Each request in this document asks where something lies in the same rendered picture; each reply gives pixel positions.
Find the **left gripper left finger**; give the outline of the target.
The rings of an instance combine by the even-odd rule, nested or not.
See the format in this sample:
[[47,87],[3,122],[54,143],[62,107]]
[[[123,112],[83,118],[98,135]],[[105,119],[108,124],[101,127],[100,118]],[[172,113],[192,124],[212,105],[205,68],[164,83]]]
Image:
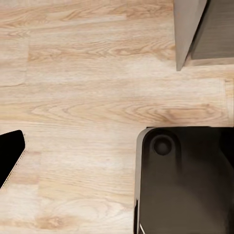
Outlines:
[[22,130],[0,135],[0,188],[24,149],[25,140]]

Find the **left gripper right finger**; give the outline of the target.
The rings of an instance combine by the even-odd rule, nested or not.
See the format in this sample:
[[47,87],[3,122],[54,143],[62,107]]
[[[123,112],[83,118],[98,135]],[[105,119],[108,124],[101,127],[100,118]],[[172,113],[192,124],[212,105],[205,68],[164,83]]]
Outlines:
[[219,148],[234,168],[234,132],[223,130],[219,139]]

